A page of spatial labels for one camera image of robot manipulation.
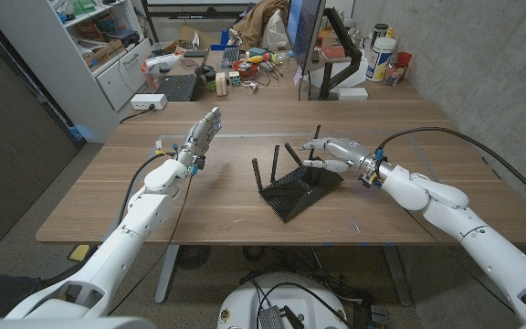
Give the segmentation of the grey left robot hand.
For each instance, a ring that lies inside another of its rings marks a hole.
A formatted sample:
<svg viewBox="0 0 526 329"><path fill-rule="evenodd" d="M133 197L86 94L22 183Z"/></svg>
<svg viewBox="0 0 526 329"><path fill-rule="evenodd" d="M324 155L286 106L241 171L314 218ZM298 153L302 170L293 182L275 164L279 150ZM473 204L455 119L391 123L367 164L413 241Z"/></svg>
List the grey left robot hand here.
<svg viewBox="0 0 526 329"><path fill-rule="evenodd" d="M196 166L196 160L205 155L209 144L221 127L221 112L215 106L186 133L182 146L177 152L176 160L192 172Z"/></svg>

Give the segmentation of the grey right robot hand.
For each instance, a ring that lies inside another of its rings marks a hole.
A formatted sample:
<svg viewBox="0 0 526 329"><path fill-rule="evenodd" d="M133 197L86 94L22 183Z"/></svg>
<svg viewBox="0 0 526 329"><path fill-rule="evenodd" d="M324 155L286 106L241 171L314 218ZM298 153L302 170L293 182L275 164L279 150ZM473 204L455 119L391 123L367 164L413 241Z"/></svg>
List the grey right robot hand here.
<svg viewBox="0 0 526 329"><path fill-rule="evenodd" d="M308 140L298 148L304 150L325 150L332 159L304 160L303 165L322 168L334 173L344 173L350 168L357 169L359 179L365 187L381 186L394 171L394 167L385 160L377 161L375 154L367 151L359 143L345 138L323 137Z"/></svg>

